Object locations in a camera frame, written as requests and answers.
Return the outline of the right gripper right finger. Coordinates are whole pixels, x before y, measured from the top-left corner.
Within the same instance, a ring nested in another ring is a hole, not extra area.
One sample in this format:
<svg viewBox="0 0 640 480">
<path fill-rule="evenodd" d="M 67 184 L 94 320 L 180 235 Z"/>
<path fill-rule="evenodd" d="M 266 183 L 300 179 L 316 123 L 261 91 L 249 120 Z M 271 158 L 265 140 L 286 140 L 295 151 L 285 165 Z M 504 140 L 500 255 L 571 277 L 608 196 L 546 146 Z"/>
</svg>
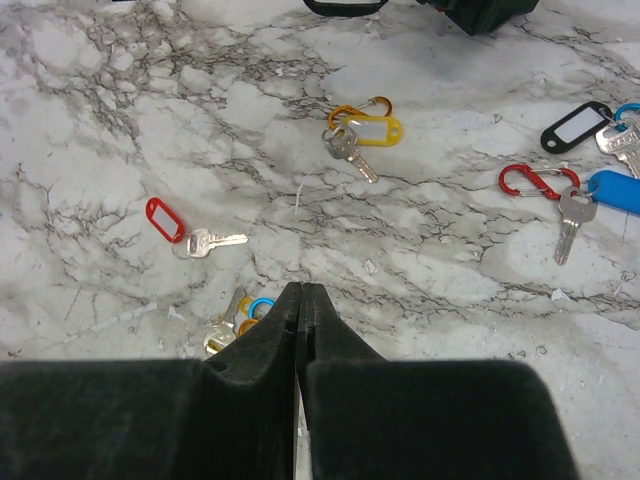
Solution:
<svg viewBox="0 0 640 480">
<path fill-rule="evenodd" d="M 298 374 L 317 479 L 575 479 L 551 395 L 511 360 L 389 361 L 303 286 Z"/>
</svg>

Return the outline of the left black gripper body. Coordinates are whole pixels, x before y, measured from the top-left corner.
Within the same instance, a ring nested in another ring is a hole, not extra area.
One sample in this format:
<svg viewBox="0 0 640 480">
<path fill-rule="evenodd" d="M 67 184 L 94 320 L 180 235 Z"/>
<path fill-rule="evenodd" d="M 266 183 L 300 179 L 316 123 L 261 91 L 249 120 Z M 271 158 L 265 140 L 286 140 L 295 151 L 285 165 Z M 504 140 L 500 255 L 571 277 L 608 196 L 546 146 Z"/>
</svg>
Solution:
<svg viewBox="0 0 640 480">
<path fill-rule="evenodd" d="M 424 0 L 469 36 L 494 32 L 514 17 L 531 13 L 538 0 Z"/>
</svg>

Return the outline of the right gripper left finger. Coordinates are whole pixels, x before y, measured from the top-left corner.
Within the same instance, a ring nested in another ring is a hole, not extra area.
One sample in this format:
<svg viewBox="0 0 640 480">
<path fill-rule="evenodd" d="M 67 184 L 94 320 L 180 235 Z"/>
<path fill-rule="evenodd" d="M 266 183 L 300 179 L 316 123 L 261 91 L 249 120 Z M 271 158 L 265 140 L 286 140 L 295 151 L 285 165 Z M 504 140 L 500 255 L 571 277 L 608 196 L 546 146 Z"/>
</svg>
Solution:
<svg viewBox="0 0 640 480">
<path fill-rule="evenodd" d="M 302 287 L 208 360 L 7 361 L 5 479 L 290 479 Z"/>
</svg>

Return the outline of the black key tag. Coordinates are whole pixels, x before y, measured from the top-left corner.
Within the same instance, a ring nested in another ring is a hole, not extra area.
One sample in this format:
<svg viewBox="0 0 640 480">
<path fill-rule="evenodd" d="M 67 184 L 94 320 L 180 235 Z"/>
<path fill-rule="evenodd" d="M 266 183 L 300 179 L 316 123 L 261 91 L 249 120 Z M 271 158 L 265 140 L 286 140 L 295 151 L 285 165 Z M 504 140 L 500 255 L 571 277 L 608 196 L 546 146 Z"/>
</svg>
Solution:
<svg viewBox="0 0 640 480">
<path fill-rule="evenodd" d="M 552 154 L 564 154 L 609 124 L 613 113 L 604 103 L 589 101 L 545 129 L 542 148 Z"/>
</svg>

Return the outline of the yellow key tag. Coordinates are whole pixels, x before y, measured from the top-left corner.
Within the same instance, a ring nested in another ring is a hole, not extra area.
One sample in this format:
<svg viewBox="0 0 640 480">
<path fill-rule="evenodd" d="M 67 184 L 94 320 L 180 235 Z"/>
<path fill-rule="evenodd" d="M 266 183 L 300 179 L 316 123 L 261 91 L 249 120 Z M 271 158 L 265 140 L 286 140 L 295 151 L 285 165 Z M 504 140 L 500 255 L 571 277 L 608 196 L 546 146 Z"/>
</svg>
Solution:
<svg viewBox="0 0 640 480">
<path fill-rule="evenodd" d="M 358 146 L 392 147 L 404 136 L 403 125 L 393 116 L 349 115 L 341 124 L 355 132 Z"/>
</svg>

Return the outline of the orange S carabiner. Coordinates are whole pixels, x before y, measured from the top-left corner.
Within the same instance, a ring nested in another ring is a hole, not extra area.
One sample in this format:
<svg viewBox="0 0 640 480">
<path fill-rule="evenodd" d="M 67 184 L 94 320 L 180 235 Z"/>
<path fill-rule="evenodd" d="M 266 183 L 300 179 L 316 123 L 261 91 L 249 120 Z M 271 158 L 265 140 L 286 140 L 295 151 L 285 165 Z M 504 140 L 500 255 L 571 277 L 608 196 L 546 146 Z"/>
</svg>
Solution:
<svg viewBox="0 0 640 480">
<path fill-rule="evenodd" d="M 393 104 L 387 97 L 384 96 L 374 96 L 357 105 L 345 104 L 337 106 L 328 115 L 328 127 L 331 129 L 335 129 L 338 126 L 338 121 L 341 118 L 345 118 L 346 116 L 350 115 L 367 115 L 367 113 L 365 112 L 366 108 L 376 107 L 380 105 L 386 107 L 384 116 L 392 115 Z"/>
</svg>

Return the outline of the red S carabiner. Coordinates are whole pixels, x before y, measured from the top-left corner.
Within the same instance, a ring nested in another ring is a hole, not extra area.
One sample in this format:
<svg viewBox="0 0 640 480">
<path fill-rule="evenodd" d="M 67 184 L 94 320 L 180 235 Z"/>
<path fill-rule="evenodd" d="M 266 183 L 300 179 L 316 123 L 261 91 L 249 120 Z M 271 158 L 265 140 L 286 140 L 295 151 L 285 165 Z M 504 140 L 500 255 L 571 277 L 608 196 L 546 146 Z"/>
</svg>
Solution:
<svg viewBox="0 0 640 480">
<path fill-rule="evenodd" d="M 522 190 L 519 188 L 512 188 L 507 180 L 508 176 L 511 173 L 518 173 L 523 178 L 528 180 L 533 186 L 532 189 Z M 581 187 L 581 180 L 579 176 L 572 170 L 560 167 L 560 168 L 547 168 L 547 169 L 534 169 L 531 166 L 518 163 L 511 164 L 502 169 L 498 176 L 498 185 L 501 190 L 510 196 L 536 196 L 542 195 L 547 199 L 557 201 L 560 199 L 561 195 L 556 192 L 544 179 L 543 175 L 553 175 L 557 177 L 565 177 L 569 180 L 570 185 L 576 188 Z"/>
</svg>

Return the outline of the blue key tag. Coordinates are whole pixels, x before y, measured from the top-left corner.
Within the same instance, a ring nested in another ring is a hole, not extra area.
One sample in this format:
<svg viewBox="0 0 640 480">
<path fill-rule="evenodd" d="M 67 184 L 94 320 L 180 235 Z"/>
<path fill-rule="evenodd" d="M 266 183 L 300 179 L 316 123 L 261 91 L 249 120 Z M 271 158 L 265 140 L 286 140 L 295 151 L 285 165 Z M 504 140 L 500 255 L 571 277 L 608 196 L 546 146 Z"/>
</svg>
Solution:
<svg viewBox="0 0 640 480">
<path fill-rule="evenodd" d="M 630 214 L 640 214 L 639 179 L 602 170 L 589 178 L 587 186 L 595 202 Z"/>
</svg>

